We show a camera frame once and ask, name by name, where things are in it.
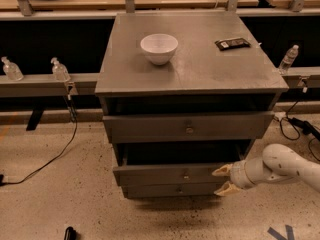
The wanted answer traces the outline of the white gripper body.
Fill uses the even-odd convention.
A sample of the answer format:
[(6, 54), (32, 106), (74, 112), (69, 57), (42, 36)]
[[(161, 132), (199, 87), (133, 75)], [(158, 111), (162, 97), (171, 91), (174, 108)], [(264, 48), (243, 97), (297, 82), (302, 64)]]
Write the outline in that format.
[(261, 159), (235, 162), (230, 170), (230, 179), (240, 189), (255, 187), (263, 179), (263, 162)]

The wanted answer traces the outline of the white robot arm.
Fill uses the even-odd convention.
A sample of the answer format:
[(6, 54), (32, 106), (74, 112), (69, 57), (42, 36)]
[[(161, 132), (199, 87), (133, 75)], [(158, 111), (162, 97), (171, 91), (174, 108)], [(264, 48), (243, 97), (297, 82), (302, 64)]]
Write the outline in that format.
[(215, 191), (216, 195), (222, 197), (258, 184), (287, 184), (297, 180), (320, 191), (320, 165), (282, 144), (270, 144), (263, 149), (261, 156), (225, 164), (213, 171), (212, 175), (230, 177)]

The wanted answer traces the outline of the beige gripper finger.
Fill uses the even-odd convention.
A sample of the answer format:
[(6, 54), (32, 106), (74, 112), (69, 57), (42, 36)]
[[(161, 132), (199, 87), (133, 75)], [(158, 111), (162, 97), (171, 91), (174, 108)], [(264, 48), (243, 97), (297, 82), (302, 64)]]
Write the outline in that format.
[(217, 189), (214, 194), (220, 197), (229, 196), (236, 194), (240, 189), (230, 181), (225, 182), (219, 189)]
[(215, 177), (227, 177), (230, 175), (231, 168), (232, 168), (231, 164), (225, 164), (220, 168), (214, 170), (212, 172), (212, 175)]

